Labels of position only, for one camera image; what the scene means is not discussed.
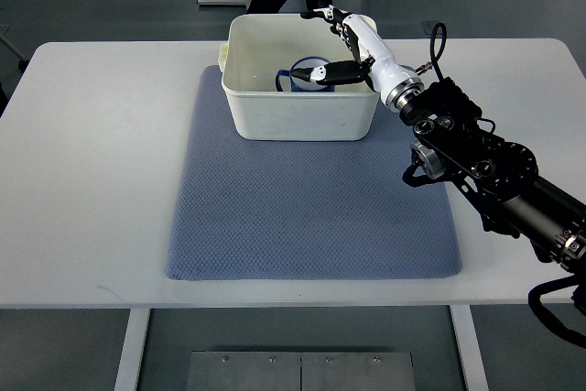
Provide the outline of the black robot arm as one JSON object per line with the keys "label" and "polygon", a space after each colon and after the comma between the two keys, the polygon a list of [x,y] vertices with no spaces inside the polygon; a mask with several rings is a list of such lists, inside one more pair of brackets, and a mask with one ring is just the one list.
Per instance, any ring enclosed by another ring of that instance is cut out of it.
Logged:
{"label": "black robot arm", "polygon": [[549,331],[584,347],[584,335],[567,328],[541,299],[572,288],[575,308],[585,311],[585,206],[541,178],[532,151],[497,136],[494,122],[483,118],[482,109],[442,74],[439,59],[446,39],[445,25],[436,23],[428,66],[437,81],[397,101],[401,121],[417,139],[403,181],[413,188],[452,182],[480,214],[486,232],[525,236],[540,262],[566,270],[567,277],[532,288],[527,302]]}

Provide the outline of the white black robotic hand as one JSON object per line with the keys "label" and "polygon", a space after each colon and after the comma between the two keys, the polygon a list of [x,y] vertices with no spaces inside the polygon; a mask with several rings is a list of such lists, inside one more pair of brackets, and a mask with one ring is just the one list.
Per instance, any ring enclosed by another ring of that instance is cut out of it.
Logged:
{"label": "white black robotic hand", "polygon": [[351,60],[329,62],[316,68],[295,69],[292,75],[319,85],[364,82],[388,109],[399,112],[408,101],[424,91],[417,73],[396,62],[392,50],[361,15],[327,5],[300,14],[304,19],[321,18],[331,25],[353,54]]}

